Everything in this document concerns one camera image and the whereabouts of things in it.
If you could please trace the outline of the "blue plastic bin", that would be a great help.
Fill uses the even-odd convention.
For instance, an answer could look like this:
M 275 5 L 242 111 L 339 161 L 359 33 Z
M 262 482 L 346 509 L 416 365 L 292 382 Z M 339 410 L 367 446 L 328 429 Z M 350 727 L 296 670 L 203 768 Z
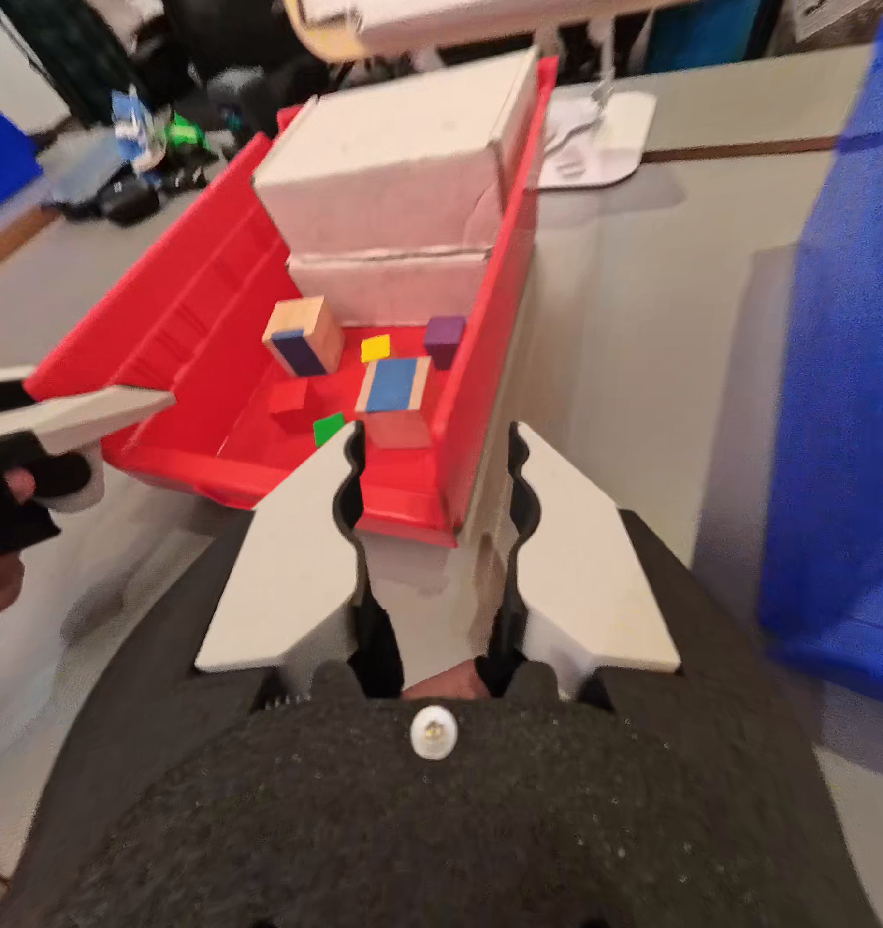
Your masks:
M 0 206 L 43 175 L 32 138 L 0 112 Z
M 796 250 L 759 611 L 774 658 L 883 702 L 883 20 Z

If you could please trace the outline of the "purple cube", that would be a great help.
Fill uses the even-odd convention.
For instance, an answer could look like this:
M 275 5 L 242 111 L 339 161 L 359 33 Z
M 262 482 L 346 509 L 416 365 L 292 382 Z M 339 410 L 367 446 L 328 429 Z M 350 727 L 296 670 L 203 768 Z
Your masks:
M 438 316 L 429 319 L 424 330 L 424 354 L 439 371 L 450 370 L 465 331 L 462 316 Z

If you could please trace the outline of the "blue white cloth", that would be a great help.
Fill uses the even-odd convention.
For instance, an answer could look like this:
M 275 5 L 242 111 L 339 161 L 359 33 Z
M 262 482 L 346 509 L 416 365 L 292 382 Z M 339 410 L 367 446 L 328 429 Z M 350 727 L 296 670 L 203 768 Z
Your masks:
M 123 160 L 137 176 L 155 170 L 167 154 L 163 128 L 134 86 L 111 93 L 112 123 L 116 145 Z

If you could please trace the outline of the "wooden document stand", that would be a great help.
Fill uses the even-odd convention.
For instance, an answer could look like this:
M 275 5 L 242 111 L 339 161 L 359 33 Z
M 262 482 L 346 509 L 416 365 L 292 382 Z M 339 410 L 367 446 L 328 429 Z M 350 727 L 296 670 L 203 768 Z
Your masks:
M 551 105 L 539 189 L 610 187 L 640 166 L 655 96 L 614 87 L 616 19 L 672 1 L 285 1 L 301 42 L 331 63 L 397 57 L 429 47 L 498 40 L 546 27 L 593 22 L 599 78 L 586 96 Z

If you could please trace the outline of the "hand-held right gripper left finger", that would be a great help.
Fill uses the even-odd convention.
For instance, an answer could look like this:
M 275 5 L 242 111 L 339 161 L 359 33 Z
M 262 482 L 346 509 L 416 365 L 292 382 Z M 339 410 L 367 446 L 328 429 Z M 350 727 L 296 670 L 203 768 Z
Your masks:
M 306 699 L 317 669 L 337 661 L 368 697 L 401 694 L 399 646 L 355 534 L 365 466 L 354 421 L 256 505 L 196 670 L 272 669 L 290 697 Z

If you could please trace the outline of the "red cube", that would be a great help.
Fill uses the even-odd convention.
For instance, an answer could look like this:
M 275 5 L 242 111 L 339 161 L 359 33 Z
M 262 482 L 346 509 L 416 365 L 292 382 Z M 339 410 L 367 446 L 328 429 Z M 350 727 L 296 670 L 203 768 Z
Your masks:
M 301 434 L 311 428 L 315 412 L 315 395 L 307 378 L 291 378 L 273 385 L 267 411 L 272 421 L 286 434 Z

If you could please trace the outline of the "white cardboard box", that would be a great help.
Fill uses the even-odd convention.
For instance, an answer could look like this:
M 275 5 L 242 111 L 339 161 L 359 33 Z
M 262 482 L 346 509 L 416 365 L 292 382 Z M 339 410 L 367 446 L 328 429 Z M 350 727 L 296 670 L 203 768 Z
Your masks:
M 490 249 L 538 59 L 530 47 L 309 100 L 252 177 L 291 252 Z
M 421 327 L 468 318 L 491 257 L 492 248 L 293 252 L 286 269 L 304 297 L 325 298 L 343 327 Z

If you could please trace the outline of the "green plastic object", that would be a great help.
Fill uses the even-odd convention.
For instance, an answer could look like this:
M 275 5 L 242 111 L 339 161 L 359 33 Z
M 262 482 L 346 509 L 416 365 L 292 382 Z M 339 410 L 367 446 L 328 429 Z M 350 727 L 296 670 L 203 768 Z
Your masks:
M 203 153 L 215 156 L 203 129 L 188 120 L 177 110 L 172 110 L 169 122 L 164 126 L 165 139 L 170 150 L 181 154 Z

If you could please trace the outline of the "wooden block blue face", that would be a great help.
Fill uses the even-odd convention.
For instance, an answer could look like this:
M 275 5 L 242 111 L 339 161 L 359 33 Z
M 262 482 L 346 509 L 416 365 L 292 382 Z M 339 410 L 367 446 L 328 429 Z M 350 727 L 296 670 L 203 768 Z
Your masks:
M 392 357 L 367 365 L 355 414 L 376 447 L 430 447 L 438 381 L 428 355 Z

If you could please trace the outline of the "wooden block navy face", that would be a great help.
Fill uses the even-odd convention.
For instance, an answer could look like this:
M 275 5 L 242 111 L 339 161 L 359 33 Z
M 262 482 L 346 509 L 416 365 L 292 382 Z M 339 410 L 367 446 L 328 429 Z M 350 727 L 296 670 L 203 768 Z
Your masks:
M 291 376 L 326 376 L 339 369 L 344 332 L 323 296 L 281 300 L 273 307 L 262 344 Z

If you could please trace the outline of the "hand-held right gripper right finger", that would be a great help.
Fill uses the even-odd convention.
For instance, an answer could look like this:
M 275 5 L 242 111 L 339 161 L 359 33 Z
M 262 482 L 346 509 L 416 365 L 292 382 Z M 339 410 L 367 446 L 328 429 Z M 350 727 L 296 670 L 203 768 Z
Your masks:
M 673 675 L 681 658 L 616 502 L 528 424 L 509 426 L 505 585 L 478 674 L 494 698 L 545 664 L 577 697 L 606 669 Z

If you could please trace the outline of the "red plastic bin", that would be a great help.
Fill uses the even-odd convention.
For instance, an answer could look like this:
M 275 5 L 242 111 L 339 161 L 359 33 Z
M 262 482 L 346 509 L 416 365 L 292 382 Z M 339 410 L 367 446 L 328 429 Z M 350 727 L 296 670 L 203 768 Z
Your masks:
M 367 439 L 365 531 L 453 549 L 467 520 L 538 225 L 541 133 L 556 58 L 538 92 L 505 219 L 454 362 L 436 374 L 430 447 Z M 37 400 L 123 385 L 172 392 L 174 406 L 102 441 L 105 461 L 141 481 L 252 509 L 315 451 L 312 424 L 356 417 L 364 338 L 389 331 L 400 354 L 424 347 L 424 326 L 347 330 L 338 372 L 310 386 L 311 428 L 286 434 L 267 401 L 286 372 L 262 344 L 276 302 L 299 296 L 288 249 L 251 191 L 273 142 L 255 138 L 56 346 L 26 386 Z

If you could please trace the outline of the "grey desk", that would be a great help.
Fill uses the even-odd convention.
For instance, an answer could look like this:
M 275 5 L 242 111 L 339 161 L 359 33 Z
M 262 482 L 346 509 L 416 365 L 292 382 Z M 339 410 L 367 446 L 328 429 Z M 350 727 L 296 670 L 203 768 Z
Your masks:
M 845 122 L 870 49 L 632 80 L 650 146 L 763 141 Z M 526 421 L 756 625 L 796 243 L 829 152 L 644 165 L 618 188 L 540 199 L 536 252 L 458 549 L 366 536 L 405 682 L 478 653 L 502 591 Z M 0 366 L 37 363 L 186 209 L 122 231 L 58 220 L 0 266 Z M 99 506 L 33 549 L 0 629 L 0 903 L 83 699 L 159 594 L 231 513 L 107 470 Z M 883 922 L 883 703 L 768 667 L 815 742 Z

